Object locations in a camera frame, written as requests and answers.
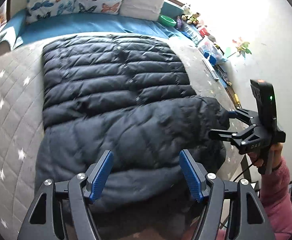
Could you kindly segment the pink sleeved right forearm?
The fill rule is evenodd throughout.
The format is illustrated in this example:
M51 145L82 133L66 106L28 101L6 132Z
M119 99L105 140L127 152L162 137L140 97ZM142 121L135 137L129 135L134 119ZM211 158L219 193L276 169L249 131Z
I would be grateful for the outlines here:
M292 236L292 202L288 192L289 182L290 172L283 157L280 157L279 164L271 174L261 176L260 201L276 239L289 239Z

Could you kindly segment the person right hand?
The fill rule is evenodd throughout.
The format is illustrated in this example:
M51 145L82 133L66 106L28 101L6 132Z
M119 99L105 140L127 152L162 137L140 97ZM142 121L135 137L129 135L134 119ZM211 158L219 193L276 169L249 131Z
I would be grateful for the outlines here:
M282 163L282 157L281 157L281 152L283 148L283 143L277 143L271 146L269 152L273 154L273 157L270 158L268 157L267 159L267 164L271 162L272 169L275 170L276 168L280 167ZM263 165L263 159L259 157L259 153L257 152L250 152L248 154L250 161L252 162L253 166L255 167L262 167Z

